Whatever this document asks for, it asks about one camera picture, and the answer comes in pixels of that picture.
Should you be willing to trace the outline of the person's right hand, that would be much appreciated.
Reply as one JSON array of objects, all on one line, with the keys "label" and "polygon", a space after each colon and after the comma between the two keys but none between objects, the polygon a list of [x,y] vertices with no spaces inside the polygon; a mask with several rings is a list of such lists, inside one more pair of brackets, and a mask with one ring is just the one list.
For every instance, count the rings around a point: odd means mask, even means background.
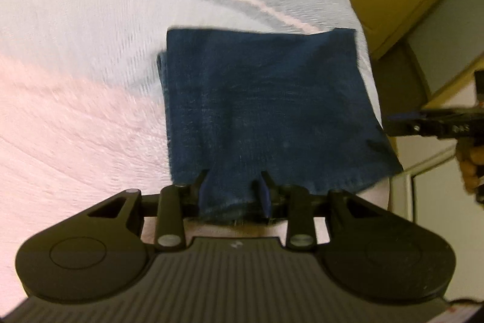
[{"label": "person's right hand", "polygon": [[480,177],[477,168],[483,166],[483,146],[477,147],[471,139],[460,139],[455,148],[463,184],[468,194],[476,194]]}]

